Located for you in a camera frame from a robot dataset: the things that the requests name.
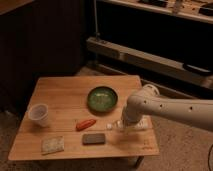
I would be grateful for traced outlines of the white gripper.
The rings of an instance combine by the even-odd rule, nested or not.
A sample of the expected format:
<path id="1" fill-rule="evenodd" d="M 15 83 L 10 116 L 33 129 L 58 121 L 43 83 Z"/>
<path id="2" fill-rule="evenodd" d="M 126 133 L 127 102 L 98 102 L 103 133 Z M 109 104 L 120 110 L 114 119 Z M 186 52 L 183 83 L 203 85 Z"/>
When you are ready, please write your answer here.
<path id="1" fill-rule="evenodd" d="M 121 120 L 124 131 L 136 131 L 136 125 L 139 123 L 140 118 L 136 115 L 132 115 L 126 110 L 123 110 Z"/>

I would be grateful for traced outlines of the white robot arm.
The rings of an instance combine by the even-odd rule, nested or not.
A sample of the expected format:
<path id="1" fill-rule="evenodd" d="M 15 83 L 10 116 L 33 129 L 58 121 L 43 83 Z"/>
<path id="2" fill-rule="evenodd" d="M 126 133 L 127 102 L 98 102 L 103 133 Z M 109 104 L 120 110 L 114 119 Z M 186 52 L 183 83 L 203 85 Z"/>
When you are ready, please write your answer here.
<path id="1" fill-rule="evenodd" d="M 213 100 L 163 98 L 152 84 L 144 85 L 128 97 L 122 120 L 125 126 L 136 125 L 143 115 L 155 115 L 213 132 Z"/>

